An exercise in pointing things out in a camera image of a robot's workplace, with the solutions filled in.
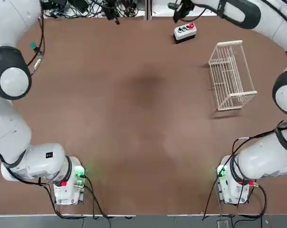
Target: green indicator light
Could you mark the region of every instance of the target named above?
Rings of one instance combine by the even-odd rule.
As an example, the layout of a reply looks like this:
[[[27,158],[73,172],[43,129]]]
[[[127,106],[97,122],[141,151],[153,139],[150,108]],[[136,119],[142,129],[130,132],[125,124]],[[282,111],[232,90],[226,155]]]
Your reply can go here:
[[[85,169],[82,166],[75,166],[75,175],[84,175]]]
[[[220,165],[220,166],[218,167],[218,173],[219,173],[219,177],[225,176],[225,167],[223,167],[222,165]]]
[[[30,46],[31,46],[32,49],[34,49],[34,48],[36,47],[36,43],[35,43],[35,42],[32,42],[32,43],[30,44]]]

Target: wire basket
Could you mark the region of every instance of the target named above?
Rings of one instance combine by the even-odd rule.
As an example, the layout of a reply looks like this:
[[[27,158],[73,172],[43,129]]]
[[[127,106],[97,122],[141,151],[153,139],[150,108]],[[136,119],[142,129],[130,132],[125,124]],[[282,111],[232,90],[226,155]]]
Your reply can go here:
[[[219,111],[241,109],[254,96],[242,40],[217,43],[209,60]]]

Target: white robotic arm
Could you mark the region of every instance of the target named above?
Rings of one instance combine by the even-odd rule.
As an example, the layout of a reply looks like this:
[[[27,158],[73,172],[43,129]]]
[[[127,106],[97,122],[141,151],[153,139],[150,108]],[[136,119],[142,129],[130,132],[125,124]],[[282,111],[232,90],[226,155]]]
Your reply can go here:
[[[252,29],[269,37],[287,53],[286,0],[191,0],[191,2],[195,6],[210,9],[241,28]],[[175,11],[173,17],[175,22],[185,16],[185,13],[179,10],[189,10],[191,7],[193,9],[191,2],[182,0],[181,4],[186,6],[180,5]],[[272,96],[276,105],[287,114],[287,68],[276,80]],[[219,187],[225,203],[245,203],[249,193],[249,180],[287,174],[287,130],[280,130],[286,125],[287,123],[280,124],[274,133],[236,155],[235,161],[239,168],[232,160],[226,163],[229,155],[223,158],[217,171],[224,170],[220,174]]]
[[[57,204],[78,204],[84,169],[75,157],[65,156],[57,143],[30,145],[31,130],[11,100],[23,98],[31,87],[31,73],[18,40],[41,13],[39,0],[0,0],[0,159],[5,179],[45,178],[54,184]]]

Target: control panel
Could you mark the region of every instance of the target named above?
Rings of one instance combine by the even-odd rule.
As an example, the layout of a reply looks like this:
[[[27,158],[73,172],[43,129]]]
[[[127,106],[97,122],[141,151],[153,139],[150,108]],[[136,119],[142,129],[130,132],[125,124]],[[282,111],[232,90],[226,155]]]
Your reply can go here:
[[[178,26],[174,29],[174,40],[176,43],[181,43],[183,41],[192,39],[196,34],[196,26],[193,22]]]

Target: brown table surface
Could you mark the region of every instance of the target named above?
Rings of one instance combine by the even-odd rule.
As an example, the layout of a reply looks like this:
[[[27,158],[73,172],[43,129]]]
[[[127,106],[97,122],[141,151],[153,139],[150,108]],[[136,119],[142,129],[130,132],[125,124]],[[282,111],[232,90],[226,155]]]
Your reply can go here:
[[[45,58],[15,106],[32,129],[32,144],[60,143],[80,159],[107,214],[201,213],[213,168],[234,139],[284,117],[271,97],[287,65],[284,50],[217,17],[196,25],[195,39],[174,45],[172,18],[121,19],[119,26],[106,19],[46,20]],[[36,25],[19,43],[26,60],[39,37]],[[258,95],[239,112],[215,113],[206,63],[217,42],[238,39]],[[260,183],[267,213],[287,213],[287,176]],[[239,212],[260,212],[256,193]],[[92,214],[91,202],[87,194],[84,206],[62,213]],[[215,194],[208,213],[219,213]],[[5,181],[0,172],[0,214],[53,210],[44,189]]]

